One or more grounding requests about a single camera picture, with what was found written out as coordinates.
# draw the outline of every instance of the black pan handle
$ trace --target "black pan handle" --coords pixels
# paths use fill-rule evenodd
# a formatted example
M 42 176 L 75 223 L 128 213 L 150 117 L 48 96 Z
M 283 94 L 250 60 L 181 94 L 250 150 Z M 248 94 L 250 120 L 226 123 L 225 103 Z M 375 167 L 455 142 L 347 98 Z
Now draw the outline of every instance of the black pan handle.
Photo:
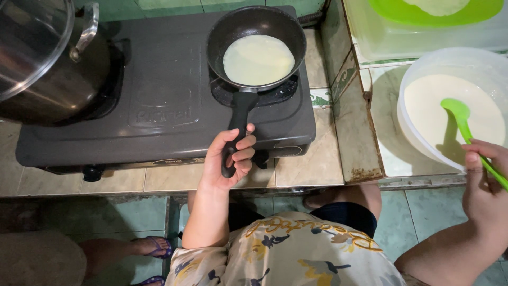
M 236 92 L 233 94 L 233 116 L 229 122 L 228 129 L 233 130 L 238 128 L 240 129 L 240 133 L 233 141 L 226 142 L 226 145 L 223 148 L 221 171 L 224 178 L 229 179 L 236 173 L 235 162 L 228 167 L 228 157 L 238 151 L 238 149 L 236 149 L 236 143 L 245 138 L 249 111 L 254 108 L 258 101 L 259 95 L 257 93 Z

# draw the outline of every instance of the cooking pot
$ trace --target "cooking pot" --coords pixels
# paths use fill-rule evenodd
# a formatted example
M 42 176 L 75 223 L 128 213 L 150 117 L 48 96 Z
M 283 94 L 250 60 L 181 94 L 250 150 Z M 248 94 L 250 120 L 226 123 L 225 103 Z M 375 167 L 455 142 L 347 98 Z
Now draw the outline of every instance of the cooking pot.
M 99 4 L 0 0 L 0 117 L 53 125 L 89 106 L 110 70 Z
M 291 72 L 278 81 L 264 85 L 245 85 L 230 80 L 224 71 L 224 54 L 233 42 L 250 35 L 266 35 L 281 40 L 295 58 Z M 235 140 L 227 142 L 223 149 L 222 175 L 225 178 L 231 178 L 236 172 L 234 164 L 228 167 L 227 161 L 238 151 L 236 143 L 245 138 L 248 113 L 259 101 L 258 92 L 273 89 L 293 75 L 305 58 L 306 46 L 305 34 L 298 20 L 274 7 L 248 6 L 231 11 L 210 30 L 207 40 L 208 65 L 222 80 L 238 88 L 238 92 L 233 94 L 233 116 L 229 129 L 238 128 L 240 133 Z

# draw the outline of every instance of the fingernail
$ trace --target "fingernail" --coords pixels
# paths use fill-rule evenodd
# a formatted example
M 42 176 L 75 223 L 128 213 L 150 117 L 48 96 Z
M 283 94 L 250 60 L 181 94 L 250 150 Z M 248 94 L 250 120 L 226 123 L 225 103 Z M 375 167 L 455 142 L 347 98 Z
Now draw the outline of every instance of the fingernail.
M 466 154 L 466 161 L 467 162 L 476 162 L 476 161 L 478 161 L 478 154 L 476 154 L 476 153 L 467 153 Z

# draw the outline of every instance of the floral shirt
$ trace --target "floral shirt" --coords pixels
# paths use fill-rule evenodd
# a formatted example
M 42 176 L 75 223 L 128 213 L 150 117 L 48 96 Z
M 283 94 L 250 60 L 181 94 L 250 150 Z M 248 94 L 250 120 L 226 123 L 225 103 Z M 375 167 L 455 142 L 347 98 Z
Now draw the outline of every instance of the floral shirt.
M 404 286 L 406 282 L 365 233 L 310 214 L 287 212 L 231 233 L 226 247 L 178 248 L 165 285 Z

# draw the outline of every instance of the frying pan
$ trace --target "frying pan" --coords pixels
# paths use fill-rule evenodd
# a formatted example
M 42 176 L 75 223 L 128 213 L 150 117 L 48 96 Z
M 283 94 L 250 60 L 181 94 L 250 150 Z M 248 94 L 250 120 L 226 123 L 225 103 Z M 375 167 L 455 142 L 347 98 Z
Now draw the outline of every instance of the frying pan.
M 224 71 L 224 53 L 233 42 L 250 35 L 267 35 L 281 40 L 295 58 L 291 72 L 278 81 L 264 85 L 245 85 L 230 80 Z M 231 178 L 236 172 L 234 164 L 227 167 L 227 159 L 237 152 L 236 143 L 245 138 L 247 116 L 259 101 L 258 92 L 275 88 L 293 75 L 305 57 L 306 46 L 305 34 L 298 21 L 274 7 L 248 6 L 231 11 L 210 30 L 206 50 L 208 65 L 222 80 L 238 88 L 238 92 L 233 94 L 233 116 L 228 129 L 238 128 L 240 133 L 235 140 L 227 142 L 223 149 L 222 175 L 225 178 Z

